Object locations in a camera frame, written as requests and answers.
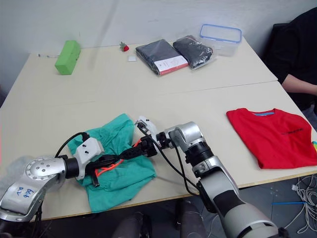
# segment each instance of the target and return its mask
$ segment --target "folded red t-shirt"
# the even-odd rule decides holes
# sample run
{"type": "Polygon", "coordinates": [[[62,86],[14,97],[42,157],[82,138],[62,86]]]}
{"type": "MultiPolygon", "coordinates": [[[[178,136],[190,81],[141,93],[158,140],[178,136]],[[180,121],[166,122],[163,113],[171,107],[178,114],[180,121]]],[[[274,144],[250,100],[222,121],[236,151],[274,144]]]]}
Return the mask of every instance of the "folded red t-shirt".
{"type": "Polygon", "coordinates": [[[299,115],[279,109],[227,112],[233,128],[258,159],[261,169],[292,169],[317,165],[312,127],[299,115]]]}

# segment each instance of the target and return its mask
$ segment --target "green cloth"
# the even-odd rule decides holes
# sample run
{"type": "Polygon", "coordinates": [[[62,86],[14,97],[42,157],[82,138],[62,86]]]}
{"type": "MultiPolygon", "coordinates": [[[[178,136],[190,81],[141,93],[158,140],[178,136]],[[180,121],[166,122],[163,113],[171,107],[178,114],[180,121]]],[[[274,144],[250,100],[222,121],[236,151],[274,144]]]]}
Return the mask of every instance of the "green cloth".
{"type": "MultiPolygon", "coordinates": [[[[133,131],[132,120],[126,114],[121,114],[103,127],[87,132],[101,142],[105,150],[103,154],[119,155],[131,148],[133,131]]],[[[75,154],[80,144],[82,144],[82,136],[77,136],[68,143],[72,154],[75,154]]],[[[145,156],[139,156],[125,160],[115,169],[101,174],[98,177],[99,187],[93,186],[90,176],[85,176],[83,180],[79,180],[79,183],[87,191],[92,212],[102,212],[132,199],[154,177],[156,173],[151,161],[145,156]]]]}

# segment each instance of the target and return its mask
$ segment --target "clear plastic box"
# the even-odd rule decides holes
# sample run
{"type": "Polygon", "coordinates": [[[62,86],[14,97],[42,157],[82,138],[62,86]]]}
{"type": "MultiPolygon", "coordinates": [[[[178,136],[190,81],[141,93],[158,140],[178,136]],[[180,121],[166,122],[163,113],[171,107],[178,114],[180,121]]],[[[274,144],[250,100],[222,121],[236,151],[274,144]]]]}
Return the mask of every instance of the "clear plastic box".
{"type": "Polygon", "coordinates": [[[238,28],[204,24],[200,30],[201,42],[213,47],[221,56],[232,56],[242,40],[238,28]]]}

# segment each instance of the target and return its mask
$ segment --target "green box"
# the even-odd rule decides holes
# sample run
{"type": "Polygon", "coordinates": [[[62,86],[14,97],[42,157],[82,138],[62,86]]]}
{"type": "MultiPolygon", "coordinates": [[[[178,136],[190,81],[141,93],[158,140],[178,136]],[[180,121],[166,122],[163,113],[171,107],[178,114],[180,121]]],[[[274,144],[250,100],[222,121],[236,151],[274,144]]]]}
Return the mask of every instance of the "green box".
{"type": "Polygon", "coordinates": [[[70,75],[80,54],[80,45],[76,41],[66,41],[55,67],[62,75],[70,75]]]}

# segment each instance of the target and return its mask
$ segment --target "folded black clothing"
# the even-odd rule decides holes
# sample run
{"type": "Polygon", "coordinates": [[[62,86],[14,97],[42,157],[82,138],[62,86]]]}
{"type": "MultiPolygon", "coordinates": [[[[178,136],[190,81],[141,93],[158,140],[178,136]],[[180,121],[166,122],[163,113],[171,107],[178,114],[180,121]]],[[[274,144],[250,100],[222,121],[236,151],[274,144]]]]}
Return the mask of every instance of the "folded black clothing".
{"type": "Polygon", "coordinates": [[[178,39],[173,46],[188,61],[192,69],[205,64],[213,54],[211,47],[202,45],[191,35],[178,39]]]}
{"type": "Polygon", "coordinates": [[[172,72],[188,65],[184,57],[164,39],[138,46],[135,50],[137,55],[143,59],[157,75],[172,72]]]}

